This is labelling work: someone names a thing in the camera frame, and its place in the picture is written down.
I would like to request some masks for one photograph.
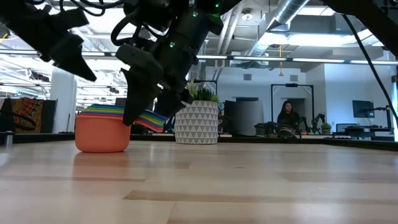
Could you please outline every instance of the white planter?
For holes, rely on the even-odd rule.
[[[217,144],[218,104],[194,101],[175,115],[175,140],[179,144]]]

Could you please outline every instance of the fluorescent light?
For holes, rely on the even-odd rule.
[[[77,86],[78,88],[111,88],[111,87],[118,87],[118,86],[107,86],[107,85],[87,85],[87,86]]]
[[[319,63],[344,63],[345,60],[317,59],[317,58],[293,58],[294,62],[319,62]]]
[[[25,54],[25,55],[37,55],[35,50],[0,50],[0,54]]]
[[[366,61],[366,60],[352,60],[349,63],[357,64],[357,65],[367,65],[367,64],[369,64],[368,61]],[[398,65],[398,62],[393,62],[393,61],[375,60],[375,61],[372,61],[372,63],[373,63],[373,65]]]
[[[127,97],[127,95],[90,95],[90,94],[77,94],[76,97],[84,98],[84,97]]]
[[[220,60],[225,60],[227,59],[227,56],[222,56],[222,55],[198,55],[198,59],[220,59]]]
[[[264,61],[264,62],[284,62],[287,58],[279,58],[279,57],[250,57],[250,56],[235,56],[233,60],[255,60],[255,61]]]
[[[303,7],[298,15],[304,16],[332,16],[335,11],[327,6],[305,6]]]
[[[250,14],[250,13],[247,13],[247,14],[245,14],[245,15],[242,16],[242,19],[243,19],[244,21],[249,21],[249,20],[253,19],[253,15]]]
[[[16,86],[16,87],[45,87],[50,84],[28,84],[28,83],[0,83],[0,86]]]
[[[384,44],[382,43],[382,42],[377,42],[377,43],[375,43],[375,44],[372,44],[372,46],[373,47],[383,47],[384,46]]]
[[[273,34],[266,32],[261,36],[257,44],[265,46],[272,44],[284,45],[287,44],[287,38],[283,34]]]
[[[329,34],[294,34],[288,39],[288,44],[314,47],[339,47],[345,44],[344,36]]]
[[[82,56],[105,56],[104,52],[82,52]]]

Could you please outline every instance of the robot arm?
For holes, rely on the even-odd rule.
[[[53,60],[55,66],[94,81],[95,75],[81,56],[83,40],[68,31],[88,24],[82,9],[49,15],[48,8],[40,10],[29,4],[38,1],[41,0],[0,0],[0,22],[36,49],[42,60]],[[111,40],[120,46],[116,57],[130,66],[129,70],[122,69],[128,84],[123,122],[129,125],[156,97],[155,112],[166,117],[182,109],[182,101],[192,102],[185,89],[185,75],[192,64],[198,63],[196,55],[207,34],[220,34],[223,28],[220,15],[241,0],[119,0],[106,6],[103,1],[101,5],[80,1],[102,10],[124,4],[126,17],[112,31]],[[395,1],[322,1],[336,12],[356,16],[398,55],[398,26],[389,17],[389,9],[397,6]],[[134,35],[118,39],[118,34],[129,23],[137,27]],[[149,26],[167,33],[161,36]],[[140,37],[142,28],[152,32],[157,40]]]

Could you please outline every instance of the black equipment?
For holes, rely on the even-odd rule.
[[[374,111],[385,111],[386,112],[386,116],[387,116],[387,129],[389,132],[393,132],[394,129],[392,128],[392,124],[391,124],[391,108],[389,105],[387,105],[386,107],[378,107],[378,108],[368,108],[365,110],[362,110],[363,113],[373,113]]]
[[[298,130],[290,130],[289,127],[285,127],[284,125],[272,121],[267,123],[259,123],[254,127],[256,129],[257,136],[264,136],[267,138],[271,138],[272,136],[277,136],[278,138],[297,138],[296,134],[299,134],[300,138],[302,138],[302,135]]]
[[[354,118],[374,118],[373,102],[353,100]]]
[[[207,33],[220,34],[223,28],[220,15],[241,0],[118,0],[109,4],[103,0],[99,3],[79,1],[101,9],[101,13],[95,16],[123,4],[126,17],[112,31],[111,40],[120,46],[117,58],[130,66],[129,70],[122,69],[122,72],[128,84],[123,121],[131,124],[155,97],[158,99],[155,112],[166,117],[182,109],[182,101],[192,102],[189,92],[184,89],[185,75],[191,64],[198,63],[196,55]],[[322,1],[336,12],[356,16],[398,56],[398,25],[389,14],[397,9],[395,1]],[[83,40],[69,31],[88,24],[83,13],[87,10],[78,5],[77,9],[65,11],[61,0],[61,12],[49,15],[50,6],[43,10],[34,7],[34,4],[44,2],[46,0],[0,0],[0,23],[36,49],[42,60],[53,60],[54,65],[61,69],[87,80],[96,80],[81,56]],[[137,27],[134,35],[117,39],[128,23]],[[159,35],[151,27],[166,34]],[[156,42],[140,36],[144,29],[157,37]]]
[[[308,126],[306,117],[301,117],[301,120],[300,120],[299,124],[301,122],[303,122],[304,125],[305,125],[305,131],[308,132],[308,133],[312,132],[314,134],[315,133],[321,134],[320,129],[318,128],[319,120],[322,121],[322,124],[325,123],[326,122],[325,121],[325,115],[324,114],[318,114],[316,118],[313,118],[311,120],[311,125],[312,125],[311,127]]]

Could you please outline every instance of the long dark hair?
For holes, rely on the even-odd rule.
[[[280,109],[280,113],[279,113],[280,116],[283,116],[283,115],[286,114],[286,104],[288,104],[288,103],[290,103],[290,105],[292,105],[292,110],[290,111],[290,113],[293,113],[293,104],[292,104],[292,102],[290,102],[289,100],[286,100],[284,102],[284,104],[282,105],[282,109]]]

